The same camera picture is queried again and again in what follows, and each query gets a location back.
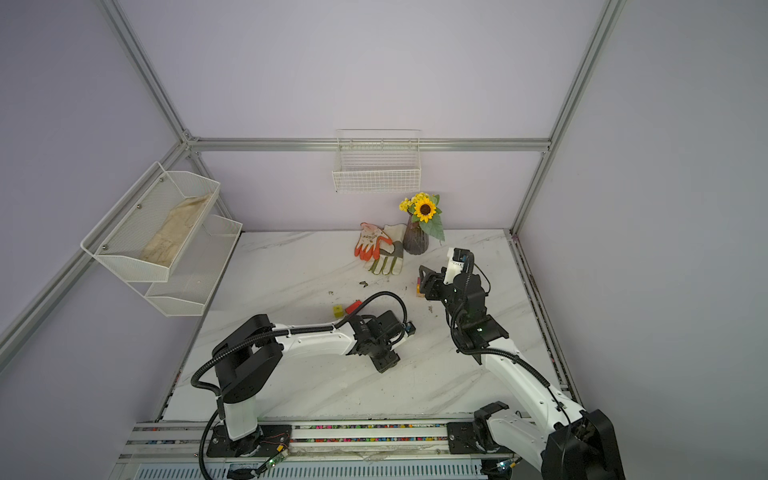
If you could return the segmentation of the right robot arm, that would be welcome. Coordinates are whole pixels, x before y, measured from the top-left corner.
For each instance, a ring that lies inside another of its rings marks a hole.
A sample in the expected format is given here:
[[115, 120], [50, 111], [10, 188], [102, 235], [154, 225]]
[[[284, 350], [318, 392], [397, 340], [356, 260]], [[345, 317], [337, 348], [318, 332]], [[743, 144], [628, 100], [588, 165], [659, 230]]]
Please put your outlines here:
[[487, 312], [479, 275], [467, 268], [419, 269], [419, 287], [438, 301], [458, 353], [473, 358], [506, 387], [530, 416], [522, 420], [497, 402], [479, 410], [476, 435], [486, 450], [506, 448], [545, 479], [622, 479], [613, 423], [588, 412], [534, 368], [510, 334]]

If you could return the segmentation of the red block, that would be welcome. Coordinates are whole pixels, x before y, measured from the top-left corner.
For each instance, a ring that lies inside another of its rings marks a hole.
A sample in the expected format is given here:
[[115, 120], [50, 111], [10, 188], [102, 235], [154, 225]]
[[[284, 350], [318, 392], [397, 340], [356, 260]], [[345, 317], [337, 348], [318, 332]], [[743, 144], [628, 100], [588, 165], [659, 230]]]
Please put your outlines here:
[[349, 305], [344, 309], [344, 312], [346, 315], [352, 314], [354, 311], [356, 311], [360, 306], [362, 305], [361, 300], [355, 301], [353, 304]]

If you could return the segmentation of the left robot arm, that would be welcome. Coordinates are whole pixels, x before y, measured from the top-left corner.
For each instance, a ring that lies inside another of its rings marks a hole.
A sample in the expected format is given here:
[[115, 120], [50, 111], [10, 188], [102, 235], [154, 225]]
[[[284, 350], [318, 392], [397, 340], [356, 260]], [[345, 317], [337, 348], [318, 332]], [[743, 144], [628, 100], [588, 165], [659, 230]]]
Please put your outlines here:
[[398, 319], [390, 310], [309, 326], [274, 324], [259, 314], [214, 348], [212, 358], [193, 374], [191, 384], [214, 393], [226, 441], [233, 448], [245, 444], [239, 453], [244, 456], [264, 436], [256, 396], [281, 361], [357, 355], [369, 358], [376, 371], [384, 373], [400, 361], [395, 347], [415, 332], [412, 322]]

